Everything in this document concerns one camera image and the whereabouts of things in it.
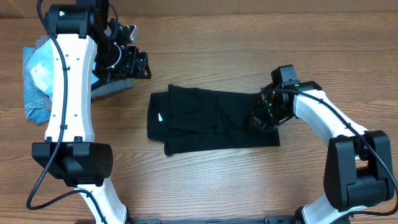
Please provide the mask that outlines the black polo shirt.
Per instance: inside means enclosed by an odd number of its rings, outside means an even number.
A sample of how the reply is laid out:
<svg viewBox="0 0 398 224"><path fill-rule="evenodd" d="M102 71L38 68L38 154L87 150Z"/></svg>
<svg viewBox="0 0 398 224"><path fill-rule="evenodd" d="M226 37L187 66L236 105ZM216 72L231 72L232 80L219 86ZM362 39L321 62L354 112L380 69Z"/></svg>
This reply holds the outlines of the black polo shirt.
<svg viewBox="0 0 398 224"><path fill-rule="evenodd" d="M184 88L169 85L150 96L147 136L164 143L167 156L214 149L279 146L277 130L249 126L258 93Z"/></svg>

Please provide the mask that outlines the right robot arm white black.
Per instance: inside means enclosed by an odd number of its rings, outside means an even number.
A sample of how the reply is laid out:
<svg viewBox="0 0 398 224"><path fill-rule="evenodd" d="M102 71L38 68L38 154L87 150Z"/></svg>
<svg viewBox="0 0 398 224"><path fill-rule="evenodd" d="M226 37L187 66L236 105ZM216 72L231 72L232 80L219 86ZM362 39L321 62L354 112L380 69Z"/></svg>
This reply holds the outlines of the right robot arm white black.
<svg viewBox="0 0 398 224"><path fill-rule="evenodd" d="M391 143L383 131L369 131L349 119L315 82L271 83L261 89L248 125L262 133L276 130L290 118L308 124L327 147L324 193L299 208L292 223L349 223L355 215L386 217L373 212L397 197Z"/></svg>

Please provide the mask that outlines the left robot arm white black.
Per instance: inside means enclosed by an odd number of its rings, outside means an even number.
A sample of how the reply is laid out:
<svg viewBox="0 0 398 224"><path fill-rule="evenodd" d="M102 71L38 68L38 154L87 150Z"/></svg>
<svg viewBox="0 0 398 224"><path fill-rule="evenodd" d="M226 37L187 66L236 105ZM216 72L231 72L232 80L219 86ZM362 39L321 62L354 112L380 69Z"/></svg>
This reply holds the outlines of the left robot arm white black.
<svg viewBox="0 0 398 224"><path fill-rule="evenodd" d="M83 197L96 223L132 223L110 179L111 146L95 141L91 122L92 77L99 85L128 78L149 79L148 55L135 46L136 26L110 19L106 0L54 4L39 18L51 39L53 100L43 142L32 157L43 174L61 179Z"/></svg>

